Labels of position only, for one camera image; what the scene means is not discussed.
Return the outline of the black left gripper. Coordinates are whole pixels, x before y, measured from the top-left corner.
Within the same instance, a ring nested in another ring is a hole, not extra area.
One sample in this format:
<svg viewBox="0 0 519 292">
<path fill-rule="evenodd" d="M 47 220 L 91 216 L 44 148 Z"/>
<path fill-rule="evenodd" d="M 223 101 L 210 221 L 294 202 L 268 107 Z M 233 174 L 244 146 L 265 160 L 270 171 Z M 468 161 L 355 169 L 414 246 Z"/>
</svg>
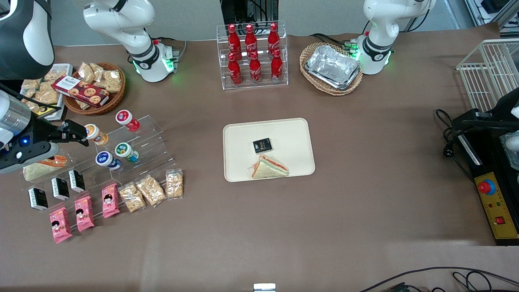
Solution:
<svg viewBox="0 0 519 292">
<path fill-rule="evenodd" d="M 462 133 L 489 133 L 491 136 L 501 136 L 518 131 L 518 99 L 516 88 L 501 97 L 490 110 L 470 110 L 469 117 L 462 119 Z"/>
</svg>

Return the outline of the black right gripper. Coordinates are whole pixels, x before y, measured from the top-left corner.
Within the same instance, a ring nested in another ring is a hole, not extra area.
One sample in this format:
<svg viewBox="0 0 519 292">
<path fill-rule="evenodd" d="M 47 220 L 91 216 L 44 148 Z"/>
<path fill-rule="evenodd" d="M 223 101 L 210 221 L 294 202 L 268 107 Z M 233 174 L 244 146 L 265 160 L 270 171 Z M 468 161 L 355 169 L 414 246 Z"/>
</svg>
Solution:
<svg viewBox="0 0 519 292">
<path fill-rule="evenodd" d="M 60 126 L 33 119 L 18 135 L 1 129 L 1 174 L 7 174 L 57 154 L 57 144 L 77 142 L 89 147 L 85 126 L 64 120 Z"/>
</svg>

